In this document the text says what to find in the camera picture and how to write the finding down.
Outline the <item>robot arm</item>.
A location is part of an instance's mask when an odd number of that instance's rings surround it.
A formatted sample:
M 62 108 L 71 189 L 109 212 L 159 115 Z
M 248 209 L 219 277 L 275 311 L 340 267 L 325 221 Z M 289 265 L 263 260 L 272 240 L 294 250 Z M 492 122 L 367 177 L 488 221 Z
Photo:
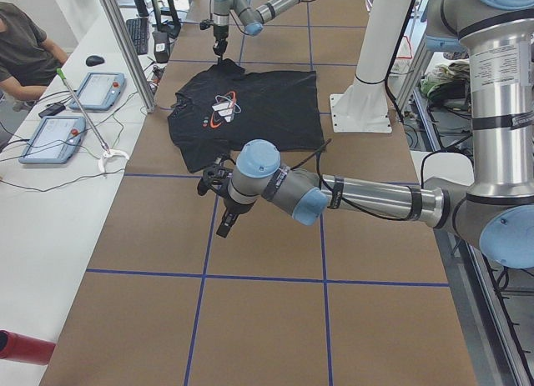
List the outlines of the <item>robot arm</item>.
M 212 14 L 209 24 L 214 33 L 214 54 L 218 63 L 223 61 L 223 56 L 228 46 L 230 14 L 235 13 L 243 25 L 244 34 L 256 36 L 267 22 L 278 17 L 299 3 L 309 3 L 312 0 L 269 0 L 267 3 L 253 8 L 249 0 L 213 0 L 211 3 Z
M 421 221 L 454 233 L 508 268 L 533 265 L 533 0 L 429 0 L 426 46 L 469 55 L 474 180 L 418 186 L 309 172 L 255 139 L 233 168 L 207 167 L 197 187 L 224 200 L 217 233 L 263 198 L 311 225 L 326 209 L 354 209 L 393 221 Z

